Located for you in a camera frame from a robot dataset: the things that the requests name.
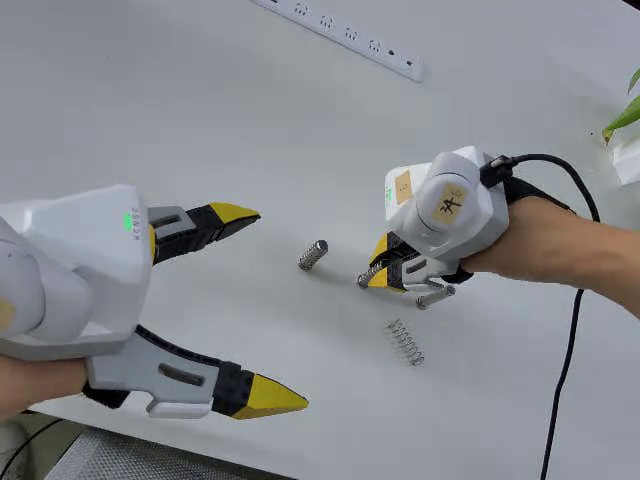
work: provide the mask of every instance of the white power strip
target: white power strip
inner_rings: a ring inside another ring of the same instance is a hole
[[[422,82],[424,66],[419,57],[392,47],[380,37],[368,34],[334,15],[318,11],[311,5],[310,0],[251,1],[344,45],[414,82]]]

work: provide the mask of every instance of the forearm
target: forearm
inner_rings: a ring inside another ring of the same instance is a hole
[[[586,220],[540,198],[511,205],[509,217],[500,240],[465,259],[463,268],[593,290],[640,318],[640,233]]]
[[[584,221],[583,240],[558,274],[640,318],[640,233]]]
[[[0,357],[0,419],[35,403],[80,393],[86,381],[83,359],[21,362]]]

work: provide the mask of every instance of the white table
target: white table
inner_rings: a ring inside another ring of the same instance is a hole
[[[254,207],[263,220],[160,266],[142,323],[306,394],[294,415],[155,421],[134,396],[38,409],[303,479],[536,478],[573,291],[477,276],[419,312],[354,278],[384,228],[384,174],[468,144],[563,156],[606,221],[640,227],[599,131],[638,67],[640,13],[617,0],[323,6],[423,56],[414,84],[246,0],[0,3],[0,201],[119,182],[150,204]],[[523,168],[584,212],[550,166]],[[297,255],[330,254],[311,274]],[[426,363],[396,359],[401,317]],[[586,296],[554,478],[640,470],[640,325]]]

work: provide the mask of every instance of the metal cylinder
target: metal cylinder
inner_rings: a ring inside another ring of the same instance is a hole
[[[308,272],[329,251],[329,244],[325,240],[318,240],[311,245],[298,259],[298,266]]]
[[[422,295],[416,299],[416,305],[420,310],[426,310],[430,305],[433,305],[440,300],[444,300],[452,295],[456,294],[456,288],[452,285],[443,286],[442,289],[437,292],[433,292],[429,295]]]
[[[383,269],[382,263],[376,263],[373,267],[371,267],[365,273],[358,275],[357,282],[360,288],[369,287],[369,282],[371,281],[371,279],[373,279],[373,277],[375,277],[376,274],[382,269]]]

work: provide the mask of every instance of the black cord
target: black cord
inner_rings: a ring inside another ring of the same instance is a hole
[[[598,212],[598,207],[596,206],[596,202],[593,200],[589,189],[580,178],[578,172],[573,168],[568,162],[562,160],[561,158],[554,157],[553,155],[546,154],[530,154],[530,155],[521,155],[519,157],[511,157],[507,159],[509,167],[512,168],[516,165],[519,165],[523,162],[528,162],[531,160],[541,160],[544,162],[553,163],[564,169],[567,172],[573,181],[575,182],[578,190],[582,193],[587,205],[589,207],[589,211],[591,212],[591,218],[594,222],[600,222],[600,213]],[[556,385],[555,394],[553,396],[553,407],[551,408],[551,418],[549,420],[549,432],[547,433],[547,445],[544,451],[544,460],[542,462],[542,470],[540,472],[540,480],[545,480],[547,478],[547,471],[549,470],[549,459],[551,458],[551,448],[553,447],[553,438],[556,432],[556,421],[558,419],[558,408],[560,406],[560,396],[562,395],[562,388],[564,387],[564,382],[567,379],[567,373],[569,372],[569,367],[571,365],[571,358],[573,357],[573,347],[576,342],[576,331],[578,328],[578,319],[580,317],[580,306],[582,304],[582,296],[584,295],[584,290],[580,289],[576,293],[576,298],[573,303],[573,315],[571,317],[571,328],[569,330],[569,343],[567,344],[567,353],[564,356],[564,363],[562,365],[562,371],[560,372],[560,378],[558,379],[558,384]]]
[[[7,472],[9,471],[9,468],[11,468],[11,465],[13,464],[13,462],[15,462],[16,458],[18,458],[18,455],[20,455],[20,453],[22,452],[22,450],[24,450],[25,448],[27,448],[27,446],[34,441],[41,433],[46,432],[47,430],[49,430],[51,427],[53,427],[55,424],[62,422],[62,419],[59,418],[57,420],[54,420],[53,422],[45,425],[44,427],[42,427],[40,430],[38,430],[36,433],[34,433],[33,435],[31,435],[27,440],[25,440],[25,442],[20,445],[20,448],[18,448],[18,450],[16,450],[14,452],[13,455],[11,455],[11,458],[9,459],[9,461],[7,462],[7,464],[4,466],[4,469],[2,470],[2,473],[0,473],[0,480],[4,480],[5,475],[7,474]]]

